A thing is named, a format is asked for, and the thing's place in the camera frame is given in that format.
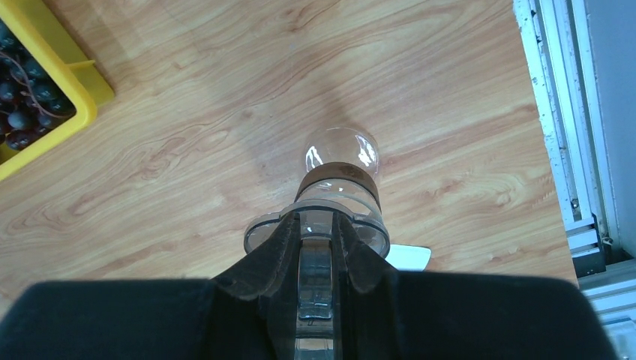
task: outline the yellow plastic bin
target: yellow plastic bin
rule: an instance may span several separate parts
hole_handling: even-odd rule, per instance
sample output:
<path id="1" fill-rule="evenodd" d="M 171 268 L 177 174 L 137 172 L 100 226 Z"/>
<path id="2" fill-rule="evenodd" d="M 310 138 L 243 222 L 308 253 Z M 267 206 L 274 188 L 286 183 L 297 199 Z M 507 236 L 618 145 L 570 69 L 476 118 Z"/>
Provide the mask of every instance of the yellow plastic bin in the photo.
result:
<path id="1" fill-rule="evenodd" d="M 115 94 L 41 0 L 0 0 L 0 19 L 75 106 L 76 114 L 28 148 L 0 145 L 0 181 L 48 152 L 97 117 Z"/>

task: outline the wooden tabletop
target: wooden tabletop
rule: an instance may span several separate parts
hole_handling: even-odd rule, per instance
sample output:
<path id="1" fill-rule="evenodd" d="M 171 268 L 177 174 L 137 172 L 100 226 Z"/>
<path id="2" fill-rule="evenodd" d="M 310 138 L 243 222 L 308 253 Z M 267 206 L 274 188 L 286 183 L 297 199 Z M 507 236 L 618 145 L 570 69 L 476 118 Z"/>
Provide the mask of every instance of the wooden tabletop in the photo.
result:
<path id="1" fill-rule="evenodd" d="M 429 269 L 575 281 L 509 0 L 49 0 L 116 92 L 0 185 L 0 305 L 45 279 L 211 277 L 293 201 L 308 134 L 379 144 Z"/>

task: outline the brown band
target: brown band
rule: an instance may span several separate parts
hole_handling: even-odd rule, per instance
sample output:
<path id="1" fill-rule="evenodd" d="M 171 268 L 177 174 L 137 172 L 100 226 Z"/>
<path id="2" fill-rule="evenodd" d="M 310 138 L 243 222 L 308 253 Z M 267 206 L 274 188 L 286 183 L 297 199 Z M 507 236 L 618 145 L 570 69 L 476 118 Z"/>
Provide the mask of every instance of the brown band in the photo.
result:
<path id="1" fill-rule="evenodd" d="M 317 182 L 327 179 L 342 179 L 355 182 L 371 194 L 373 199 L 376 200 L 378 209 L 380 209 L 380 211 L 382 210 L 382 208 L 380 208 L 380 196 L 378 195 L 374 178 L 372 178 L 368 172 L 350 163 L 324 163 L 323 165 L 312 169 L 304 176 L 302 181 L 300 181 L 298 193 L 296 193 L 294 201 L 298 201 L 300 195 L 303 191 L 305 191 L 305 189 Z"/>

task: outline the white object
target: white object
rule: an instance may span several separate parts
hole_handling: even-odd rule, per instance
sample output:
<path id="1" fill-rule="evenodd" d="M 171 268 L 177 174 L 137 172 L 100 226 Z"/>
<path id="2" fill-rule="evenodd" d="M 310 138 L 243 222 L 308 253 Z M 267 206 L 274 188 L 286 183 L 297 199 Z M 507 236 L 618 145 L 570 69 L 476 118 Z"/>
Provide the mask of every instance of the white object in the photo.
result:
<path id="1" fill-rule="evenodd" d="M 391 244 L 385 260 L 397 270 L 421 272 L 430 259 L 431 249 L 427 247 Z"/>

